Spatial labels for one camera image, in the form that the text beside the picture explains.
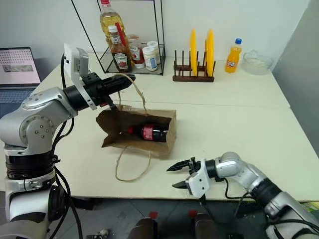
yellow plate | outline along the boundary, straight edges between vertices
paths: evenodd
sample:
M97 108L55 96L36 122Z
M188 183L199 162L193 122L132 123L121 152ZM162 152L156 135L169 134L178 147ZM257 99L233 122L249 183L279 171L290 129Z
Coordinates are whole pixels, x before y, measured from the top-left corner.
M213 76L214 67L214 35L210 29L206 39L206 61L207 61L207 73L208 76Z
M194 72L194 75L197 76L197 50L196 50L196 33L193 28L190 33L190 65L191 69Z

laptop screen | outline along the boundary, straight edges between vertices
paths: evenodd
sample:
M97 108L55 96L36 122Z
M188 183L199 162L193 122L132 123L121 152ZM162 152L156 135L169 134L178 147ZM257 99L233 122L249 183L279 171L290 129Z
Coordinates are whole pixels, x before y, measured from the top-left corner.
M29 47L0 48L0 87L39 84L39 74Z

blue bottle cap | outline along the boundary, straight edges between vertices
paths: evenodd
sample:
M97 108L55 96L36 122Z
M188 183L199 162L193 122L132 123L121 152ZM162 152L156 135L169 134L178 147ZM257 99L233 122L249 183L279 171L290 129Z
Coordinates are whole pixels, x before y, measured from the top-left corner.
M241 38L236 38L236 40L235 40L235 44L241 44Z

laptop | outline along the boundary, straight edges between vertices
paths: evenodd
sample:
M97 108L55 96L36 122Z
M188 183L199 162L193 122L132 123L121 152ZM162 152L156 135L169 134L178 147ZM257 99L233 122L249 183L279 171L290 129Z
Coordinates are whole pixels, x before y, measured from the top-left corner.
M30 47L0 48L0 119L41 83Z

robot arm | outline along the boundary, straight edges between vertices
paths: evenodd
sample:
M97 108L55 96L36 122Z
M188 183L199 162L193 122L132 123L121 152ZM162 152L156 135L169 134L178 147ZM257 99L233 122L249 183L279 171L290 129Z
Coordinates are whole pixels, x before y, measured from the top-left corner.
M117 110L109 95L131 85L123 76L102 80L96 73L87 74L88 58L82 49L65 45L64 55L64 70L74 85L35 93L0 120L9 222L0 226L0 238L46 237L50 222L59 219L64 211L63 188L53 185L57 158L51 149L57 127L88 107L94 110L96 106L109 105Z
M292 196L280 190L267 176L252 164L241 160L234 152L227 152L215 160L194 158L173 165L168 171L176 171L188 166L190 176L174 184L176 188L187 188L197 198L202 197L209 189L209 179L221 181L231 178L242 185L247 192L264 208L265 214L273 220L304 220L319 226L316 218L307 212ZM292 239L311 235L319 238L313 228L298 223L285 223L269 226L266 229L269 238Z

